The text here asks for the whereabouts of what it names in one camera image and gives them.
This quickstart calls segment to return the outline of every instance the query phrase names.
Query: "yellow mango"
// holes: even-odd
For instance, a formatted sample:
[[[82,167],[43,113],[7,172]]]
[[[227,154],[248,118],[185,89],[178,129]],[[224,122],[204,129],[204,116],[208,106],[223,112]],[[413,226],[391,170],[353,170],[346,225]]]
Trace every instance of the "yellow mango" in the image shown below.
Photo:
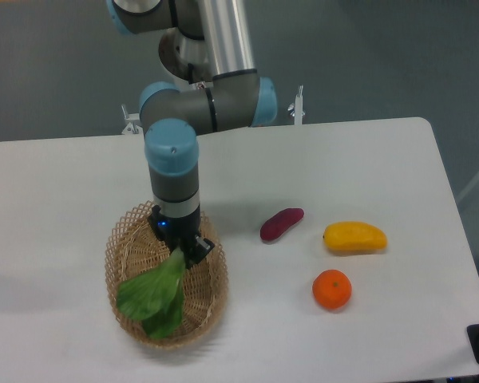
[[[325,229],[323,240],[332,251],[375,251],[385,249],[383,231],[364,222],[337,222]]]

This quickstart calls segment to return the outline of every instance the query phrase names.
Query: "blue joint cap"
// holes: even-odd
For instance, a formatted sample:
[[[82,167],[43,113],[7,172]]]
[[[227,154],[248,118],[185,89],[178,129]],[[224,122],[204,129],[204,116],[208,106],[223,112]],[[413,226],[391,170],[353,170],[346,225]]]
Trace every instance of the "blue joint cap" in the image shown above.
[[[152,83],[151,85],[148,85],[141,93],[139,107],[141,113],[142,108],[144,108],[144,104],[147,102],[147,100],[158,92],[161,92],[162,90],[176,90],[177,92],[179,92],[179,88],[177,88],[174,84],[171,84],[170,82],[158,81]]]
[[[267,77],[260,78],[259,99],[252,126],[270,124],[277,117],[279,104],[273,81]]]
[[[163,176],[185,175],[199,160],[195,131],[176,118],[157,121],[145,134],[145,158],[149,167]]]
[[[113,24],[115,25],[119,33],[125,36],[133,34],[128,28],[126,28],[126,26],[119,18],[119,15],[117,14],[115,7],[113,6],[113,0],[106,0],[106,6],[109,9],[110,17],[112,18]]]

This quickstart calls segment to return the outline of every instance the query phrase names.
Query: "green leafy vegetable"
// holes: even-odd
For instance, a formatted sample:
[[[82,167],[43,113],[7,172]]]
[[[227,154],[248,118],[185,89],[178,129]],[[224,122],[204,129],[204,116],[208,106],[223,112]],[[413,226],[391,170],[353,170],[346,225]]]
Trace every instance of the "green leafy vegetable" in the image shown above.
[[[168,317],[172,301],[180,298],[176,294],[182,291],[185,270],[183,251],[177,248],[158,267],[119,285],[117,309],[134,321],[160,312]]]
[[[148,337],[152,339],[162,339],[170,335],[183,321],[183,281],[177,288],[176,297],[168,306],[166,312],[163,310],[154,314],[151,318],[142,321],[142,328]]]

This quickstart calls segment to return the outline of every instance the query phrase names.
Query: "woven basket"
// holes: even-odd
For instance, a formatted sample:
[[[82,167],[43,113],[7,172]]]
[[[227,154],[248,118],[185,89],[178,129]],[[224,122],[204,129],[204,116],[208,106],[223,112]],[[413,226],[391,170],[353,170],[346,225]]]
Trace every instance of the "woven basket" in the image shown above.
[[[208,217],[202,213],[202,236],[216,246],[200,264],[184,275],[183,323],[167,338],[148,338],[140,322],[132,321],[119,312],[116,296],[121,282],[152,269],[169,256],[168,248],[156,239],[148,224],[147,217],[152,206],[147,202],[135,207],[112,230],[106,246],[106,286],[116,319],[129,335],[146,345],[175,349],[194,342],[220,319],[228,295],[227,265],[216,232]]]

